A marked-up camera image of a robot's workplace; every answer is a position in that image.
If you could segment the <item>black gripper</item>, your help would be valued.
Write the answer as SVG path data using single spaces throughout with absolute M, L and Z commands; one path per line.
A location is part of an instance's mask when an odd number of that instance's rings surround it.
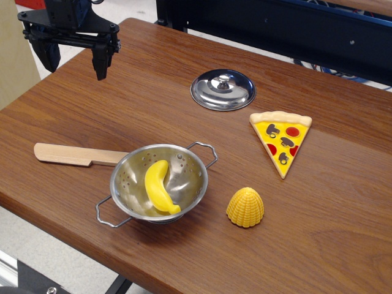
M 59 45 L 92 48 L 92 64 L 99 81 L 107 77 L 114 52 L 121 48 L 119 26 L 98 16 L 93 5 L 102 1 L 45 1 L 45 8 L 22 11 L 17 18 L 23 34 L 44 68 L 54 73 L 59 66 Z

